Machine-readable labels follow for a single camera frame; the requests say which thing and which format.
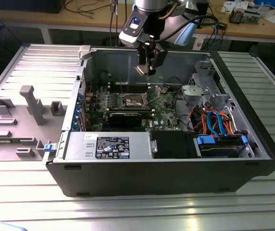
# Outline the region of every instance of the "blue cable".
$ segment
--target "blue cable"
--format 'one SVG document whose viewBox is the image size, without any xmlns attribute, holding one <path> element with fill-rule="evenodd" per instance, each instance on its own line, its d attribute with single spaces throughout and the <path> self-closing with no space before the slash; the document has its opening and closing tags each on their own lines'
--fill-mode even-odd
<svg viewBox="0 0 275 231">
<path fill-rule="evenodd" d="M 225 131 L 224 127 L 223 127 L 222 119 L 221 119 L 219 113 L 214 112 L 214 111 L 209 112 L 208 115 L 207 115 L 207 125 L 208 125 L 209 130 L 212 131 L 213 134 L 214 134 L 216 137 L 219 136 L 219 135 L 216 133 L 216 131 L 213 130 L 212 127 L 211 127 L 210 117 L 211 117 L 211 114 L 212 114 L 212 113 L 215 113 L 216 116 L 217 116 L 217 118 L 218 118 L 218 123 L 219 123 L 219 128 L 220 128 L 221 134 L 222 134 L 222 135 L 226 135 L 226 131 Z"/>
<path fill-rule="evenodd" d="M 215 37 L 214 37 L 213 44 L 212 44 L 212 46 L 210 47 L 210 50 L 212 50 L 212 48 L 215 46 L 216 38 L 217 38 L 217 36 L 218 36 L 218 29 L 217 29 L 216 25 L 214 25 L 214 29 L 215 29 Z"/>
</svg>

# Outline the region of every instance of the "warning label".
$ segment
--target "warning label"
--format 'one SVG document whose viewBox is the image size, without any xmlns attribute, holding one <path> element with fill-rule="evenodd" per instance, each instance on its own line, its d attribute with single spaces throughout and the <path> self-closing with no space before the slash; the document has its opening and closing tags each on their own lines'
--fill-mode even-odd
<svg viewBox="0 0 275 231">
<path fill-rule="evenodd" d="M 97 159 L 129 159 L 128 137 L 98 137 L 95 152 Z"/>
</svg>

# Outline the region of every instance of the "wooden workbench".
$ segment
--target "wooden workbench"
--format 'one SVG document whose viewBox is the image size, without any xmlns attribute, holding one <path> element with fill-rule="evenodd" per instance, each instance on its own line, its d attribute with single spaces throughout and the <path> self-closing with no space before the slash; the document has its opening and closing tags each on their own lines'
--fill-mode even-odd
<svg viewBox="0 0 275 231">
<path fill-rule="evenodd" d="M 89 4 L 95 2 L 94 0 L 79 0 L 79 5 Z M 221 13 L 224 0 L 210 0 L 215 16 L 223 23 L 228 24 L 224 39 L 231 40 L 249 40 L 261 42 L 275 42 L 275 24 L 261 19 L 256 24 L 230 24 L 228 22 L 227 13 Z M 100 6 L 109 4 L 109 0 L 102 0 L 94 6 L 85 7 L 84 10 L 90 10 Z M 76 4 L 72 2 L 68 8 L 76 11 Z M 118 27 L 120 28 L 125 21 L 125 7 L 124 4 L 119 5 Z M 131 5 L 128 4 L 128 16 L 131 12 Z M 51 13 L 35 13 L 35 12 L 20 12 L 20 11 L 0 11 L 0 19 L 7 26 L 21 26 L 21 27 L 36 27 L 41 29 L 43 38 L 46 43 L 51 43 L 49 36 L 49 29 L 71 29 L 71 30 L 85 30 L 85 31 L 109 31 L 110 11 L 109 7 L 104 7 L 93 12 L 94 19 L 90 19 L 79 13 L 69 12 L 62 9 L 59 14 Z M 116 20 L 114 17 L 112 27 L 116 27 Z M 202 29 L 197 29 L 195 37 L 204 39 L 207 35 L 213 32 L 210 26 L 204 26 Z"/>
</svg>

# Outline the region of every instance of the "motherboard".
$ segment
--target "motherboard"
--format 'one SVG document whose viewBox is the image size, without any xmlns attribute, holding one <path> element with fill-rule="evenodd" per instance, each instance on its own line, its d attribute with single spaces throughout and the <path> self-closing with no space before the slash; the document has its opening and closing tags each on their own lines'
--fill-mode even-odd
<svg viewBox="0 0 275 231">
<path fill-rule="evenodd" d="M 158 85 L 144 90 L 136 92 L 136 89 L 125 87 L 115 90 L 107 86 L 86 93 L 82 108 L 84 115 L 80 116 L 77 130 L 180 130 L 173 108 L 174 92 Z"/>
</svg>

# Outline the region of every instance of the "circuit board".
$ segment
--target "circuit board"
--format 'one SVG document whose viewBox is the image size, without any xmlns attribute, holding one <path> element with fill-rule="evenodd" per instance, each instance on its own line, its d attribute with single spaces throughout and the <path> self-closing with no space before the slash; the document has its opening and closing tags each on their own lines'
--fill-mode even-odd
<svg viewBox="0 0 275 231">
<path fill-rule="evenodd" d="M 91 131 L 180 130 L 173 110 L 173 94 L 164 86 L 153 86 L 143 93 L 115 93 L 100 87 L 89 102 Z M 139 126 L 117 127 L 110 124 L 113 115 L 140 116 Z"/>
</svg>

